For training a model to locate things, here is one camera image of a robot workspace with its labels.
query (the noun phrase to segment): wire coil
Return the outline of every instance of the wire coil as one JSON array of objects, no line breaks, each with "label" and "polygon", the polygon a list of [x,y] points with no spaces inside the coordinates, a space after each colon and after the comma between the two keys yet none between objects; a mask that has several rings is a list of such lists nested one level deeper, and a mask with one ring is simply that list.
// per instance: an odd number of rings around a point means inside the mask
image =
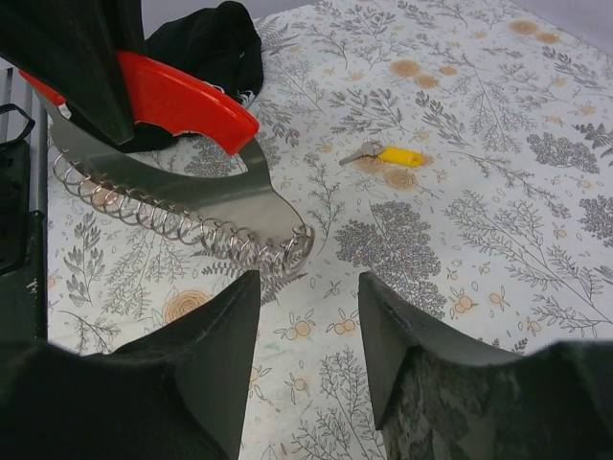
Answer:
[{"label": "wire coil", "polygon": [[293,229],[292,236],[277,247],[271,243],[261,245],[248,228],[237,229],[232,222],[203,218],[178,203],[128,189],[103,176],[97,176],[94,182],[92,175],[81,174],[78,167],[78,163],[69,162],[60,153],[53,174],[70,195],[96,211],[128,226],[144,227],[170,241],[201,245],[206,255],[230,260],[244,270],[258,270],[264,278],[293,277],[312,249],[315,231],[310,225]]}]

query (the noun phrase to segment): key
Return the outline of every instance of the key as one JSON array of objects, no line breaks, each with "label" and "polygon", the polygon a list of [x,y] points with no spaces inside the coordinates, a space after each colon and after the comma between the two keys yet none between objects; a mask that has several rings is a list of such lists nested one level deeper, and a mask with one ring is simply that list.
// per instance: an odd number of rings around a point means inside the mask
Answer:
[{"label": "key", "polygon": [[355,153],[352,153],[347,158],[343,158],[338,164],[340,166],[345,166],[348,163],[351,163],[351,161],[355,161],[363,156],[378,156],[384,150],[385,148],[380,143],[376,141],[369,141],[364,143],[362,147],[355,151]]}]

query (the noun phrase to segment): orange handle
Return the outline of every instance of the orange handle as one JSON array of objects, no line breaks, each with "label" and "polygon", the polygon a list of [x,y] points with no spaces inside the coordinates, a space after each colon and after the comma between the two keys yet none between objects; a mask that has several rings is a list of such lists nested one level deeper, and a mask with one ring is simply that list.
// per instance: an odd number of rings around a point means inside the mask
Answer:
[{"label": "orange handle", "polygon": [[[258,133],[258,120],[210,84],[128,51],[118,52],[117,58],[136,123],[157,125],[173,135],[197,132],[215,140],[230,155]],[[53,104],[66,102],[52,88],[19,72]]]}]

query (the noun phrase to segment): black cloth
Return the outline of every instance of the black cloth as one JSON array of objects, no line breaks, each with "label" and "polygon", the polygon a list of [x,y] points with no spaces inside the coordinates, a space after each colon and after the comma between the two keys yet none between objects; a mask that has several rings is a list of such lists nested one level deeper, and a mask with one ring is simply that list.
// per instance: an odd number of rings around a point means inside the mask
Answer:
[{"label": "black cloth", "polygon": [[[146,45],[149,58],[212,84],[242,105],[251,103],[261,91],[261,39],[249,12],[238,2],[226,1],[167,22]],[[117,145],[67,105],[75,125],[123,153],[166,149],[178,139],[161,127],[139,123],[134,138]]]}]

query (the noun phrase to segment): stainless steel blade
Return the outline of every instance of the stainless steel blade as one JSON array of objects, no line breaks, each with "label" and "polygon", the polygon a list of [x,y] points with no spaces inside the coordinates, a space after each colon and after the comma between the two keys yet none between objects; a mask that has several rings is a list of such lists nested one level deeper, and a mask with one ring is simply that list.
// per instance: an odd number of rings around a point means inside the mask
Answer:
[{"label": "stainless steel blade", "polygon": [[96,183],[110,181],[139,189],[160,200],[178,203],[204,219],[232,222],[248,228],[258,244],[279,245],[301,229],[296,210],[273,188],[268,165],[256,139],[239,152],[247,172],[228,177],[193,177],[167,172],[142,163],[94,138],[64,118],[59,109],[37,93],[53,125],[51,134],[64,157],[76,163]]}]

